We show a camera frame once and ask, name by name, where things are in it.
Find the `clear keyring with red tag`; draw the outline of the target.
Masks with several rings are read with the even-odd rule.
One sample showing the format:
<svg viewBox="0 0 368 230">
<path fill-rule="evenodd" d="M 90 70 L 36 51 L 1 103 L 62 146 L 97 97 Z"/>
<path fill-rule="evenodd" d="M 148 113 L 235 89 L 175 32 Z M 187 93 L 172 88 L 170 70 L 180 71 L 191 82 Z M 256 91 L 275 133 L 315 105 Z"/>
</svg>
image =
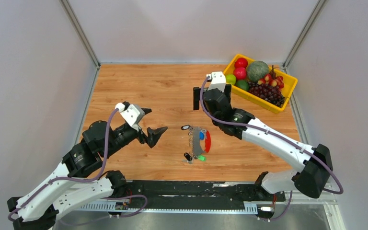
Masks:
<svg viewBox="0 0 368 230">
<path fill-rule="evenodd" d="M 195 160 L 206 161 L 205 154 L 209 153 L 211 149 L 211 135 L 210 132 L 202 127 L 184 125 L 181 130 L 188 131 L 189 137 L 189 152 L 184 153 L 184 160 L 188 164 L 193 164 Z"/>
</svg>

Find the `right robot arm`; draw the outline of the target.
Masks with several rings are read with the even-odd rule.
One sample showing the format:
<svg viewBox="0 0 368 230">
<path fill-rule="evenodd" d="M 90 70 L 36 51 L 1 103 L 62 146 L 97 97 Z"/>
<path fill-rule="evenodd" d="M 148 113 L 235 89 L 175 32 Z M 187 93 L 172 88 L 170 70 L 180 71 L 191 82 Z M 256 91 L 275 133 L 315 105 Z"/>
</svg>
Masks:
<svg viewBox="0 0 368 230">
<path fill-rule="evenodd" d="M 270 128 L 253 114 L 230 104 L 230 85 L 219 89 L 193 88 L 193 109 L 203 108 L 228 136 L 256 144 L 283 159 L 291 170 L 263 172 L 255 181 L 257 198 L 267 200 L 277 192 L 297 190 L 310 198 L 319 198 L 330 177 L 334 176 L 331 153 L 327 146 L 313 147 Z"/>
</svg>

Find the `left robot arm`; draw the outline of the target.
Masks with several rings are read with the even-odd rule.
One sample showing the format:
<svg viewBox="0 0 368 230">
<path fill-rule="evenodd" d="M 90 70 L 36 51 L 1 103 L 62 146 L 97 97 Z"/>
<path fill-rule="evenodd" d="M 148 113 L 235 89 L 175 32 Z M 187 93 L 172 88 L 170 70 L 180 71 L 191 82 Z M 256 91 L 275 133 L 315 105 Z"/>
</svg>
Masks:
<svg viewBox="0 0 368 230">
<path fill-rule="evenodd" d="M 110 121 L 96 121 L 82 140 L 62 158 L 54 171 L 34 190 L 8 200 L 8 218 L 16 230 L 48 230 L 71 211 L 97 199 L 128 200 L 127 181 L 120 171 L 104 170 L 109 157 L 134 140 L 153 148 L 167 127 L 139 126 L 151 112 L 135 104 L 119 103 L 114 114 L 124 123 L 112 129 Z"/>
</svg>

